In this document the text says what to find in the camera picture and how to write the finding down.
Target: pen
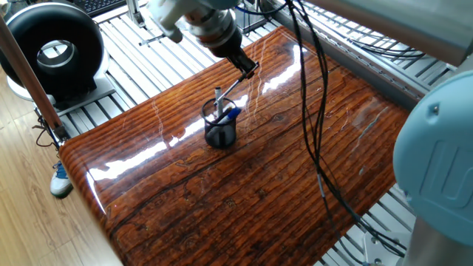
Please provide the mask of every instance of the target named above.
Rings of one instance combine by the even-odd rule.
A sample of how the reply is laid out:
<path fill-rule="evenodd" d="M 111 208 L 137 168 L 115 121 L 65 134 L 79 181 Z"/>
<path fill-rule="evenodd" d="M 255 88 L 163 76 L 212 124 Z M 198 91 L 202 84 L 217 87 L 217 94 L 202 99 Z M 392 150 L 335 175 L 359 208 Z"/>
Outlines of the pen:
<path fill-rule="evenodd" d="M 215 101 L 217 102 L 217 116 L 220 117 L 223 113 L 223 102 L 220 97 L 222 96 L 222 88 L 219 86 L 215 88 Z"/>
<path fill-rule="evenodd" d="M 208 133 L 207 133 L 207 137 L 213 137 L 216 133 L 218 133 L 220 131 L 221 128 L 223 128 L 223 125 L 227 124 L 227 123 L 230 123 L 233 119 L 237 118 L 237 116 L 239 115 L 239 113 L 241 112 L 242 110 L 240 108 L 235 108 L 235 109 L 232 109 L 228 115 L 226 115 L 224 118 L 222 118 L 221 121 L 219 121 L 217 124 L 218 125 L 221 125 L 221 126 L 214 126 Z"/>

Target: wire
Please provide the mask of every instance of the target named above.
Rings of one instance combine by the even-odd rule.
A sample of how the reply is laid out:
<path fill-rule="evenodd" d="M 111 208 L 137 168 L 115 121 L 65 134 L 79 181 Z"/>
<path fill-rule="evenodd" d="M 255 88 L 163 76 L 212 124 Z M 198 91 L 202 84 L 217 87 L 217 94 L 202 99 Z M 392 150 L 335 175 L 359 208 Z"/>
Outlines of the wire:
<path fill-rule="evenodd" d="M 299 6 L 300 8 L 302 7 L 306 7 L 306 8 L 309 8 L 311 11 L 313 12 L 316 12 L 318 14 L 320 14 L 321 16 L 324 16 L 327 20 L 329 21 L 332 21 L 334 23 L 337 23 L 340 27 L 345 27 L 347 28 L 349 31 L 353 31 L 353 32 L 356 32 L 356 33 L 360 33 L 363 35 L 363 37 L 371 37 L 371 38 L 375 38 L 377 39 L 377 41 L 385 41 L 385 40 L 392 40 L 390 37 L 387 37 L 387 36 L 379 36 L 379 35 L 373 35 L 373 34 L 369 34 L 369 33 L 365 33 L 364 31 L 361 31 L 361 30 L 357 30 L 356 28 L 354 27 L 350 27 L 346 24 L 342 24 L 341 22 L 339 21 L 336 21 L 335 19 L 323 14 L 323 13 L 320 13 L 319 11 L 313 9 L 313 7 L 311 6 L 308 6 L 306 4 L 302 4 L 301 2 L 299 2 Z M 326 22 L 322 22 L 320 20 L 318 20 L 317 18 L 314 18 L 314 17 L 311 17 L 312 19 L 318 21 L 319 23 L 323 23 L 323 24 L 326 24 Z M 405 52 L 415 52 L 417 50 L 413 49 L 413 48 L 409 48 L 407 50 L 394 50 L 394 49 L 390 49 L 390 48 L 382 48 L 382 47 L 377 47 L 375 45 L 372 45 L 372 44 L 367 44 L 367 43 L 364 43 L 362 41 L 358 41 L 358 40 L 355 40 L 354 38 L 351 38 L 347 35 L 344 35 L 342 33 L 339 33 L 337 30 L 334 30 L 335 33 L 337 33 L 338 35 L 340 35 L 342 38 L 346 38 L 348 41 L 352 42 L 354 45 L 362 48 L 363 50 L 367 51 L 367 52 L 372 52 L 372 53 L 375 53 L 375 54 L 378 54 L 378 55 L 382 55 L 382 56 L 385 56 L 385 57 L 388 57 L 388 58 L 398 58 L 398 59 L 409 59 L 409 58 L 413 58 L 413 59 L 416 59 L 416 58 L 421 58 L 421 57 L 424 57 L 426 54 L 425 53 L 419 53 L 419 54 L 416 54 L 416 55 L 404 55 Z"/>
<path fill-rule="evenodd" d="M 56 148 L 56 151 L 58 151 L 59 150 L 59 143 L 54 138 L 54 135 L 52 134 L 52 130 L 51 130 L 50 126 L 47 124 L 47 122 L 45 121 L 45 119 L 42 116 L 38 117 L 38 123 L 40 125 L 39 126 L 36 125 L 36 126 L 32 127 L 32 129 L 43 129 L 43 131 L 39 134 L 38 138 L 36 139 L 36 145 L 38 145 L 40 147 L 43 147 L 43 148 L 54 146 Z M 41 139 L 41 136 L 45 132 L 47 132 L 47 134 L 52 138 L 52 142 L 48 145 L 42 145 L 42 144 L 39 143 L 39 140 Z"/>
<path fill-rule="evenodd" d="M 254 11 L 250 11 L 250 10 L 247 10 L 245 8 L 241 8 L 239 6 L 236 6 L 235 8 L 243 13 L 247 13 L 249 15 L 255 15 L 255 16 L 271 16 L 271 15 L 274 15 L 276 14 L 277 12 L 283 10 L 285 7 L 287 6 L 287 3 L 286 4 L 283 4 L 281 7 L 278 7 L 276 8 L 275 10 L 272 10 L 272 11 L 267 11 L 267 12 L 254 12 Z"/>
<path fill-rule="evenodd" d="M 333 222 L 332 214 L 330 213 L 330 209 L 328 208 L 327 199 L 325 198 L 322 180 L 324 181 L 325 185 L 328 187 L 330 193 L 337 199 L 337 201 L 342 205 L 342 207 L 350 214 L 350 216 L 368 233 L 374 236 L 389 252 L 394 253 L 397 256 L 404 257 L 404 253 L 397 249 L 394 245 L 397 245 L 400 248 L 406 249 L 403 245 L 396 242 L 394 239 L 385 236 L 384 234 L 375 230 L 368 222 L 364 221 L 355 211 L 347 204 L 344 200 L 343 196 L 341 195 L 340 190 L 334 186 L 331 182 L 330 178 L 326 175 L 324 169 L 321 167 L 320 160 L 324 161 L 323 157 L 321 156 L 321 140 L 322 140 L 322 132 L 323 132 L 323 124 L 324 124 L 324 117 L 325 117 L 325 106 L 327 104 L 327 88 L 328 88 L 328 67 L 327 67 L 327 59 L 325 58 L 324 50 L 321 46 L 320 40 L 313 29 L 313 25 L 310 22 L 309 15 L 304 8 L 301 0 L 297 0 L 300 8 L 296 7 L 291 0 L 286 0 L 286 5 L 289 7 L 289 12 L 292 16 L 294 22 L 294 33 L 296 34 L 296 38 L 299 44 L 299 51 L 300 51 L 300 63 L 301 63 L 301 97 L 302 97 L 302 128 L 304 132 L 304 141 L 307 148 L 307 152 L 309 153 L 311 159 L 314 162 L 317 171 L 317 178 L 319 180 L 319 185 L 321 189 L 322 199 L 324 200 L 324 205 L 327 211 L 328 218 L 330 223 L 334 227 L 334 231 L 336 236 L 339 236 L 339 232 L 336 230 L 335 223 Z M 309 113 L 309 109 L 307 107 L 307 84 L 306 84 L 306 72 L 305 72 L 305 65 L 304 65 L 304 51 L 303 41 L 302 41 L 302 34 L 300 30 L 300 26 L 298 23 L 298 17 L 296 16 L 296 12 L 300 15 L 303 22 L 308 26 L 310 29 L 310 34 L 313 39 L 314 47 L 316 48 L 316 54 L 319 60 L 319 66 L 321 68 L 321 75 L 323 80 L 323 95 L 320 102 L 319 111 L 317 114 L 316 125 L 312 124 L 311 115 Z M 313 137 L 313 148 L 309 144 L 309 132 L 307 131 L 307 116 L 310 121 L 310 133 Z M 332 171 L 328 164 L 324 161 L 325 165 L 329 169 L 329 172 L 333 175 Z M 344 246 L 343 242 L 341 242 L 342 247 L 345 249 L 347 254 L 357 263 L 363 264 L 361 261 L 356 259 L 354 255 L 352 255 L 348 249 Z"/>

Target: black keyboard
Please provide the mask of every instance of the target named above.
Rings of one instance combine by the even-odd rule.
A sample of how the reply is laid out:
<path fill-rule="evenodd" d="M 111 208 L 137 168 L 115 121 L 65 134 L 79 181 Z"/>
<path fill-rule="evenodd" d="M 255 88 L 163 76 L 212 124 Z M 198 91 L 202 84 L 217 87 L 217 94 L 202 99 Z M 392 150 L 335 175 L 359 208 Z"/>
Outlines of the black keyboard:
<path fill-rule="evenodd" d="M 74 0 L 74 4 L 94 17 L 125 5 L 126 0 Z"/>

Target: black pen holder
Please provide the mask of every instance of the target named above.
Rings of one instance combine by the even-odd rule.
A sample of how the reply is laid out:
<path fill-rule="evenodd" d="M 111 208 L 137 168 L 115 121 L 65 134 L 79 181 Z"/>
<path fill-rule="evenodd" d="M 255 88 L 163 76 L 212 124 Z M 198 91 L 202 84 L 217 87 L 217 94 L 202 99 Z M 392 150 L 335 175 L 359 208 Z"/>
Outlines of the black pen holder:
<path fill-rule="evenodd" d="M 222 100 L 223 117 L 219 117 L 214 103 L 215 98 L 212 98 L 202 106 L 201 115 L 205 121 L 205 141 L 216 149 L 227 149 L 237 140 L 237 119 L 234 118 L 225 123 L 222 120 L 226 116 L 225 113 L 228 113 L 228 109 L 234 109 L 237 105 L 232 100 L 224 98 Z"/>

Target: wood grain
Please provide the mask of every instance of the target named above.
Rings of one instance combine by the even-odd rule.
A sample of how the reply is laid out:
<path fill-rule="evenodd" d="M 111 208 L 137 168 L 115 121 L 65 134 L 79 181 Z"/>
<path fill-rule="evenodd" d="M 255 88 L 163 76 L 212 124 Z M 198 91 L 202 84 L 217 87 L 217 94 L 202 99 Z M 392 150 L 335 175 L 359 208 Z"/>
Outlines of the wood grain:
<path fill-rule="evenodd" d="M 211 149 L 200 107 L 239 73 L 219 62 L 61 148 L 61 159 L 125 265 L 313 265 L 336 241 L 302 137 L 299 48 L 283 28 L 245 49 L 261 67 L 232 92 L 236 144 Z M 315 120 L 321 73 L 304 52 Z M 407 112 L 335 61 L 322 153 L 360 214 L 393 184 Z M 338 229 L 353 221 L 328 197 Z"/>

